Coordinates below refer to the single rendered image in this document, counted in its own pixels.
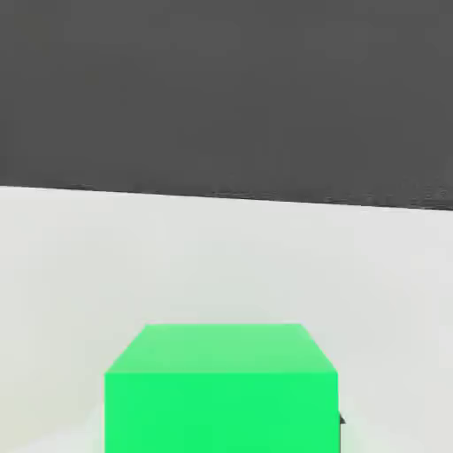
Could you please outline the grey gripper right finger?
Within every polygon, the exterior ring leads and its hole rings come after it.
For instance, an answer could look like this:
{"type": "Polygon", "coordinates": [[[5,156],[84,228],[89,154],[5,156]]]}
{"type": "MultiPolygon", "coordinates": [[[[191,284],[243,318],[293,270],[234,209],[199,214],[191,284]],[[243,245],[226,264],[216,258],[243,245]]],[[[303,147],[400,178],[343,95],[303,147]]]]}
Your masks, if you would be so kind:
{"type": "Polygon", "coordinates": [[[341,453],[380,453],[380,414],[366,407],[341,403],[341,453]]]}

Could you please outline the small green cube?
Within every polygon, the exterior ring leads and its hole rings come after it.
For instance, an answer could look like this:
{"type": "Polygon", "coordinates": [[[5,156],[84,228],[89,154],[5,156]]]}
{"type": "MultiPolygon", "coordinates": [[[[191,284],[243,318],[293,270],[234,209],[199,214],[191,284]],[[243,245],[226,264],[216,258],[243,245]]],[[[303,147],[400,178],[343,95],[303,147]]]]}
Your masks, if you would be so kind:
{"type": "Polygon", "coordinates": [[[148,325],[104,375],[104,453],[341,453],[341,422],[299,324],[148,325]]]}

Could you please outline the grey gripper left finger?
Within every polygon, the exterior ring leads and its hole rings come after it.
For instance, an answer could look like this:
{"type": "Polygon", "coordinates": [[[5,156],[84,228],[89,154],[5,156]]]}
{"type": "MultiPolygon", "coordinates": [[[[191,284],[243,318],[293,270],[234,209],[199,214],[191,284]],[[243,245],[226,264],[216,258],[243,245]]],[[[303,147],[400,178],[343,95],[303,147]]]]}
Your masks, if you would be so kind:
{"type": "Polygon", "coordinates": [[[104,453],[103,406],[96,406],[85,421],[63,436],[59,453],[104,453]]]}

